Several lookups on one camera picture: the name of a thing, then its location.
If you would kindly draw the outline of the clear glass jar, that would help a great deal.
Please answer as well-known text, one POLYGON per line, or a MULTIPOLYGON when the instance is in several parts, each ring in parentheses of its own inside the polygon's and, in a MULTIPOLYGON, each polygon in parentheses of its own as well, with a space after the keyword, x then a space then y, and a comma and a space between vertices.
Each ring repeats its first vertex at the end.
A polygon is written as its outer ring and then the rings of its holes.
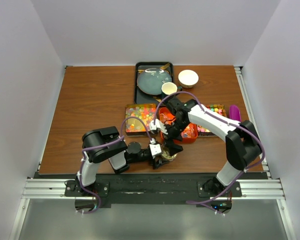
POLYGON ((172 162, 176 157, 177 157, 177 153, 176 154, 174 154, 174 155, 169 155, 169 154, 162 154, 161 156, 162 156, 162 158, 164 159, 164 160, 167 160, 167 161, 169 161, 169 162, 172 162))

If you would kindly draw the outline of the orange plastic candy box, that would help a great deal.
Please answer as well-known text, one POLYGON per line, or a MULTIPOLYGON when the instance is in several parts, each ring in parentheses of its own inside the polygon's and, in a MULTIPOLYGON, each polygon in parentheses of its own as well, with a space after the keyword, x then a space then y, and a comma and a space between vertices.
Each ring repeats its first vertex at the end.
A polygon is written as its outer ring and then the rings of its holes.
MULTIPOLYGON (((175 116, 173 116, 166 107, 159 109, 159 120, 165 125, 171 125, 175 121, 175 116)), ((190 123, 185 130, 180 134, 182 141, 174 139, 175 144, 192 144, 198 138, 197 125, 190 123)))

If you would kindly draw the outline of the star candy tin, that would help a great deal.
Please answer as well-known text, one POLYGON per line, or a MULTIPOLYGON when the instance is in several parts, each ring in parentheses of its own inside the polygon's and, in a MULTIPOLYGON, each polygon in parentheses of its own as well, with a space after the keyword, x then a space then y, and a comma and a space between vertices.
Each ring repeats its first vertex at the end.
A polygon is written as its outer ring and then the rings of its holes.
MULTIPOLYGON (((205 107, 214 113, 217 113, 225 118, 227 117, 227 112, 226 112, 225 106, 223 104, 210 104, 210 105, 205 105, 205 107)), ((214 137, 215 136, 214 133, 212 133, 210 130, 202 127, 201 125, 197 125, 197 132, 198 132, 199 137, 214 137)))

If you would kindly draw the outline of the gummy candy tin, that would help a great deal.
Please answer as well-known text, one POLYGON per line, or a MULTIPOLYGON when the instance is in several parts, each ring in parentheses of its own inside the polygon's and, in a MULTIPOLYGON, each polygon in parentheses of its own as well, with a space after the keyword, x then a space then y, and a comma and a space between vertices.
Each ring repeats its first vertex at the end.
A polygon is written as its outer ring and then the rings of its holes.
MULTIPOLYGON (((127 104, 125 106, 125 118, 136 117, 142 120, 147 130, 150 132, 149 123, 153 120, 156 104, 145 103, 145 104, 127 104)), ((128 136, 146 136, 147 131, 144 125, 135 118, 130 118, 125 124, 125 133, 128 136)))

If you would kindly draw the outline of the purple plastic scoop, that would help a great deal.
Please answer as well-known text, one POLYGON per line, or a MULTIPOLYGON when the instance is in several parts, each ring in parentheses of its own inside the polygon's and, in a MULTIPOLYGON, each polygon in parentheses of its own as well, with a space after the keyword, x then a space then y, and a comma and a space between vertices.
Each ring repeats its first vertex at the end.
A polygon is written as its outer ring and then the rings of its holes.
POLYGON ((230 119, 241 122, 241 112, 238 106, 230 105, 228 113, 230 119))

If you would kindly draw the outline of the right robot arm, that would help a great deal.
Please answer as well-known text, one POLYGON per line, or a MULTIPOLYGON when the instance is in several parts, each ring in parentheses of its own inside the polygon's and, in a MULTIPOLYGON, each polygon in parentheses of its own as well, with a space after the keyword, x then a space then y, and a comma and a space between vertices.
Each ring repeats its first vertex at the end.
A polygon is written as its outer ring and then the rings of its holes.
POLYGON ((204 127, 225 142, 226 163, 215 177, 203 184, 206 192, 223 197, 238 176, 248 169, 263 153, 255 126, 249 120, 239 122, 209 110, 195 99, 181 102, 177 97, 165 100, 165 105, 175 117, 173 123, 165 124, 163 144, 170 155, 183 150, 176 141, 182 140, 182 132, 189 124, 204 127))

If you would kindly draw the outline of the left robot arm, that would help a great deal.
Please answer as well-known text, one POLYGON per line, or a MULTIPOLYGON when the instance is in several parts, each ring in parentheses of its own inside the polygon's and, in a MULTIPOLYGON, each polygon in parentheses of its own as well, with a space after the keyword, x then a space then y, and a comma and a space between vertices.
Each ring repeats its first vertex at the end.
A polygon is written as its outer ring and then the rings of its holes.
POLYGON ((126 144, 115 126, 89 131, 82 136, 82 159, 76 178, 64 182, 65 196, 106 197, 109 184, 97 180, 97 172, 102 162, 108 160, 115 174, 121 174, 130 168, 130 164, 139 162, 149 162, 157 169, 170 162, 163 157, 164 153, 154 138, 146 148, 142 148, 135 141, 126 144))

